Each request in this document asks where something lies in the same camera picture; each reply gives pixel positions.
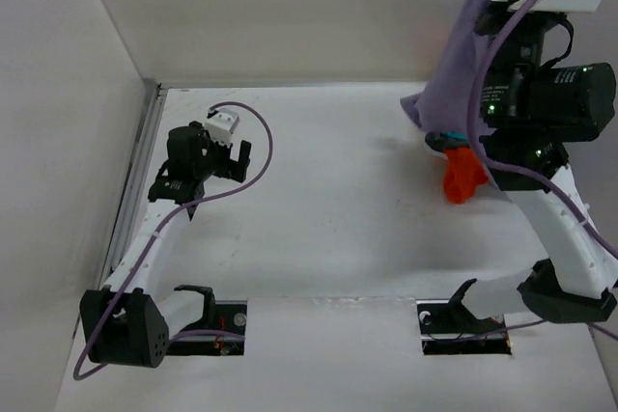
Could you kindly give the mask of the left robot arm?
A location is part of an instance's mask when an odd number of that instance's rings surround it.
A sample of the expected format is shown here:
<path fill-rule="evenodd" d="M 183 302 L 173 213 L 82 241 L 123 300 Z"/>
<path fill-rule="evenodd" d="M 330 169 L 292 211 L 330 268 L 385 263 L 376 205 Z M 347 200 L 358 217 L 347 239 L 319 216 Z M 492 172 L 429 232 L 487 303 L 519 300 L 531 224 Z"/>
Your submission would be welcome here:
<path fill-rule="evenodd" d="M 221 110 L 202 123 L 170 130 L 167 158 L 149 190 L 138 235 L 102 287 L 81 298 L 86 346 L 80 362 L 155 368 L 184 328 L 199 334 L 213 328 L 217 311 L 210 288 L 179 286 L 162 302 L 155 302 L 155 292 L 175 242 L 205 195 L 205 181 L 246 179 L 250 143 L 241 142 L 239 157 L 231 156 L 238 125 L 238 114 Z"/>

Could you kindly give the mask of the purple t shirt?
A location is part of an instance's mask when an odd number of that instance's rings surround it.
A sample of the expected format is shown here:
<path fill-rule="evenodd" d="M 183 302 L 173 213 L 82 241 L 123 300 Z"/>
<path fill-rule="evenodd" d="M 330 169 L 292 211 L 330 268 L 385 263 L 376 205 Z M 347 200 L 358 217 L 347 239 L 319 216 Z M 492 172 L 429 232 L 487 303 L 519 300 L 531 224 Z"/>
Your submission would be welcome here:
<path fill-rule="evenodd" d="M 474 32 L 490 0 L 463 0 L 438 64 L 424 90 L 403 97 L 402 109 L 424 132 L 465 134 L 467 105 L 474 77 L 489 48 L 489 39 Z"/>

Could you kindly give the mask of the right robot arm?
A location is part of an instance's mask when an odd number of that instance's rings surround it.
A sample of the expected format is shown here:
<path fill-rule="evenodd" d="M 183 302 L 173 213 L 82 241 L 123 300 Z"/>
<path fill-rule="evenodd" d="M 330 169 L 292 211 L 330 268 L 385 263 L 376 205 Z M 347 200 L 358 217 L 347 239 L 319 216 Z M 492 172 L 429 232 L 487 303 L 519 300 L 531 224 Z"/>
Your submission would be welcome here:
<path fill-rule="evenodd" d="M 546 257 L 508 277 L 464 282 L 434 321 L 479 334 L 496 316 L 529 312 L 593 324 L 616 309 L 617 254 L 578 194 L 566 147 L 597 139 L 614 117 L 611 65 L 563 67 L 545 35 L 602 0 L 484 0 L 473 30 L 489 41 L 468 101 L 467 141 L 521 210 Z"/>

